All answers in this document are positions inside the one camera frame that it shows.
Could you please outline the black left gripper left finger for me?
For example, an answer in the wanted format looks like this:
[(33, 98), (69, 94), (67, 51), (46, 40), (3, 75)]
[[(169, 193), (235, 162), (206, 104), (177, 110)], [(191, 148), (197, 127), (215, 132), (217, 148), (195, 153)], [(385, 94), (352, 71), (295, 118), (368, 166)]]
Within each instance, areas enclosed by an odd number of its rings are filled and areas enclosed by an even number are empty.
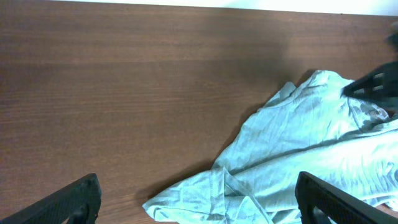
[(100, 183), (97, 175), (91, 173), (2, 219), (1, 223), (94, 223), (100, 206)]

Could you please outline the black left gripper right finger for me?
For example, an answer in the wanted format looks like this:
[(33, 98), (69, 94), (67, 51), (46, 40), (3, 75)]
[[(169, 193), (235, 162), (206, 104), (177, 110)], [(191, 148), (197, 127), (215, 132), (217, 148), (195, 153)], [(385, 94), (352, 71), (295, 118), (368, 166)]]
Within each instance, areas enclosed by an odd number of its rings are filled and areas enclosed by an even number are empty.
[(308, 172), (299, 173), (295, 197), (303, 224), (397, 224), (397, 218)]

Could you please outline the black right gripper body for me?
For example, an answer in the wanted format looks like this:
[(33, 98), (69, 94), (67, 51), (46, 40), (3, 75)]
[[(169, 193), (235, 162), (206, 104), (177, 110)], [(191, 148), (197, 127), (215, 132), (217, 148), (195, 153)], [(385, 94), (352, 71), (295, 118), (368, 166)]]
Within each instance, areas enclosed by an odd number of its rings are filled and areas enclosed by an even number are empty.
[(397, 109), (397, 61), (385, 63), (343, 88), (347, 97), (374, 103), (387, 110)]

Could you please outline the light teal t-shirt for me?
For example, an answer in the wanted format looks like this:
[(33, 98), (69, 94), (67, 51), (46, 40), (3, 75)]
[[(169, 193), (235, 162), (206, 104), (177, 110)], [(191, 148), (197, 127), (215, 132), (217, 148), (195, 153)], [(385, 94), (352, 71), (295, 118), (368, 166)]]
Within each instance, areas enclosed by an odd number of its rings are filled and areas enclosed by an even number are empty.
[(213, 167), (144, 204), (158, 222), (298, 223), (307, 171), (376, 207), (397, 207), (397, 117), (343, 96), (349, 80), (316, 71), (288, 82), (241, 126)]

